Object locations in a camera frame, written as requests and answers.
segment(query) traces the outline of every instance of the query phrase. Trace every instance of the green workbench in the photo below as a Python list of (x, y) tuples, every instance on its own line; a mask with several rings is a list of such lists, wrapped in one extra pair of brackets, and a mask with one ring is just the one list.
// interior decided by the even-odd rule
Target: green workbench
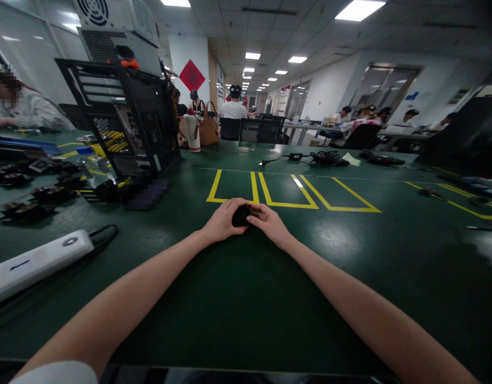
[[(74, 142), (68, 136), (56, 142)], [(61, 147), (69, 160), (75, 147)], [(68, 268), (0, 316), (0, 361), (30, 358), (105, 287), (202, 228), (219, 201), (244, 197), (270, 203), (300, 241), (401, 308), (479, 379), (492, 379), (492, 266), (485, 257), (492, 256), (492, 233), (457, 228), (492, 222), (492, 206), (474, 207), (469, 193), (435, 185), (442, 183), (437, 172), (403, 166), (318, 168), (287, 158), (259, 166), (318, 149), (220, 142), (199, 154), (184, 150), (165, 175), (170, 193), (151, 211), (78, 197), (35, 226), (0, 225), (0, 262), (74, 230), (120, 228), (95, 259)], [(34, 185), (53, 182), (44, 176)], [(452, 202), (417, 193), (429, 185)], [(0, 189), (0, 205), (30, 189)], [(112, 362), (392, 375), (257, 228), (198, 255)]]

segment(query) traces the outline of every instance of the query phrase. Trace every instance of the mesh panel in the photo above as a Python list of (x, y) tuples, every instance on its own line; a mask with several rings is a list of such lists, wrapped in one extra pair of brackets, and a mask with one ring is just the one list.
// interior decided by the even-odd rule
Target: mesh panel
[(93, 123), (100, 133), (100, 137), (105, 142), (109, 152), (130, 153), (129, 143), (125, 134), (121, 132), (121, 126), (118, 120), (108, 117), (95, 117)]
[(126, 38), (127, 35), (124, 32), (93, 31), (83, 29), (82, 37), (90, 51), (92, 61), (107, 63), (107, 60), (119, 60), (114, 43), (110, 38)]
[(140, 174), (139, 165), (133, 157), (114, 156), (114, 163), (124, 176), (137, 176)]

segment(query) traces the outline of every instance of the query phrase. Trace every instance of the office room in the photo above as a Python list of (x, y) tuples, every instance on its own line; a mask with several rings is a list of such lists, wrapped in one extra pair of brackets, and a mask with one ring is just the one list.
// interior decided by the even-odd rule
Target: office room
[(0, 384), (492, 383), (492, 0), (0, 0)]

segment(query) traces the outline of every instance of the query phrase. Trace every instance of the orange object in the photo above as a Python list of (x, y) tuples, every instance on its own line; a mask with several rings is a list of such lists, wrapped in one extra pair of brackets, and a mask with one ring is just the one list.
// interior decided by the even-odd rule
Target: orange object
[(125, 68), (139, 69), (139, 63), (137, 60), (122, 60), (121, 65)]

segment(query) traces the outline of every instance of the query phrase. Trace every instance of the ceiling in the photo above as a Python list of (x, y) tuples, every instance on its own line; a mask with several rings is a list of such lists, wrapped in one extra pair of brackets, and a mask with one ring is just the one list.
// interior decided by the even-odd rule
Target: ceiling
[[(453, 56), (492, 61), (492, 0), (388, 0), (361, 22), (335, 20), (351, 0), (189, 0), (191, 8), (145, 0), (168, 35), (206, 36), (228, 84), (242, 84), (255, 68), (249, 90), (285, 85), (361, 50)], [(243, 11), (243, 7), (295, 11), (296, 15)], [(260, 60), (245, 59), (261, 53)], [(292, 56), (305, 56), (289, 63)], [(275, 75), (278, 69), (286, 75)], [(268, 82), (275, 77), (276, 82)]]

